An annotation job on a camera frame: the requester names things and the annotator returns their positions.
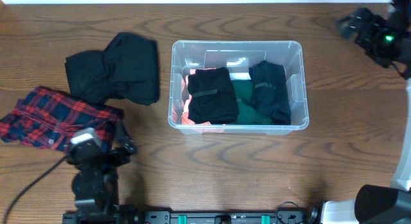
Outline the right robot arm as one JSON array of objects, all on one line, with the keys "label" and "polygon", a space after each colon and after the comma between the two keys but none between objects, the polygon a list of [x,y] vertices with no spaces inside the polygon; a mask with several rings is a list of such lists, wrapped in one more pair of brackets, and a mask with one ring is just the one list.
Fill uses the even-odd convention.
[{"label": "right robot arm", "polygon": [[[410,0],[391,0],[389,17],[359,8],[336,21],[339,34],[351,39],[376,64],[405,66],[398,71],[410,92]],[[356,197],[324,202],[309,223],[410,223],[410,125],[406,125],[400,160],[388,187],[363,185]]]}]

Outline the red navy plaid shirt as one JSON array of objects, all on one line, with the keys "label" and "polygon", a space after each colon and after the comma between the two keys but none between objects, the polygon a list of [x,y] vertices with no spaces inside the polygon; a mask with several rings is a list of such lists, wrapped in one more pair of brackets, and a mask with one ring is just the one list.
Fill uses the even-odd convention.
[{"label": "red navy plaid shirt", "polygon": [[1,119],[1,139],[19,141],[35,148],[66,151],[74,134],[85,128],[95,129],[101,150],[112,147],[116,125],[124,111],[106,105],[88,103],[67,93],[36,87]]}]

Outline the pink coral garment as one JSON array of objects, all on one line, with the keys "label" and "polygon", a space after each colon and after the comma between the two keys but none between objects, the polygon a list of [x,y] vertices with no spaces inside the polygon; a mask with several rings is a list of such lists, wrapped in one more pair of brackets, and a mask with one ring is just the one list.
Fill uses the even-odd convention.
[{"label": "pink coral garment", "polygon": [[195,122],[189,119],[189,104],[192,96],[188,92],[188,76],[195,74],[196,68],[188,67],[186,72],[174,75],[174,84],[172,93],[176,96],[171,103],[171,125],[182,125],[180,131],[185,134],[204,134],[204,133],[223,133],[223,128],[187,128],[187,126],[195,126]]}]

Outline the navy garment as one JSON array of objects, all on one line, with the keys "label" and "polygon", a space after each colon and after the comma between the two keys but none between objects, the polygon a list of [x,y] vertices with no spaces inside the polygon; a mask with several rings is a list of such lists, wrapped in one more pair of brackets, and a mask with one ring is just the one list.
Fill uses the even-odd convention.
[{"label": "navy garment", "polygon": [[249,74],[254,84],[251,102],[256,110],[275,125],[291,125],[284,67],[263,60],[250,67]]}]

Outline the dark green drawstring garment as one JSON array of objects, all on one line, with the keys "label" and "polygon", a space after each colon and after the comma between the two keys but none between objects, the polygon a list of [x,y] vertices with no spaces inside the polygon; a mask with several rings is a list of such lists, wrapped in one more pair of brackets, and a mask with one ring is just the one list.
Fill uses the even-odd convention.
[{"label": "dark green drawstring garment", "polygon": [[233,80],[239,114],[231,125],[272,125],[273,120],[258,112],[252,102],[254,84],[251,80]]}]

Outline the black drawstring garment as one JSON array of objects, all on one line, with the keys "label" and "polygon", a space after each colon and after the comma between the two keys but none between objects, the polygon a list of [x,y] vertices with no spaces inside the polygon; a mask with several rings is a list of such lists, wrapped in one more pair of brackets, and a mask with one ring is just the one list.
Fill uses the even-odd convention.
[{"label": "black drawstring garment", "polygon": [[70,93],[89,103],[128,99],[149,106],[160,97],[157,42],[135,33],[118,33],[102,51],[67,57],[65,69]]}]

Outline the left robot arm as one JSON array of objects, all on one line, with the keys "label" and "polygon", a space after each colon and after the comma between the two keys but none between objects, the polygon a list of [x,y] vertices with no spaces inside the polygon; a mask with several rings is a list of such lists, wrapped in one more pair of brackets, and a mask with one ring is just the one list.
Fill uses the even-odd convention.
[{"label": "left robot arm", "polygon": [[76,132],[70,140],[66,161],[79,170],[71,189],[81,214],[107,214],[118,205],[117,168],[129,163],[137,148],[122,121],[116,125],[114,140],[119,147],[104,150],[93,128]]}]

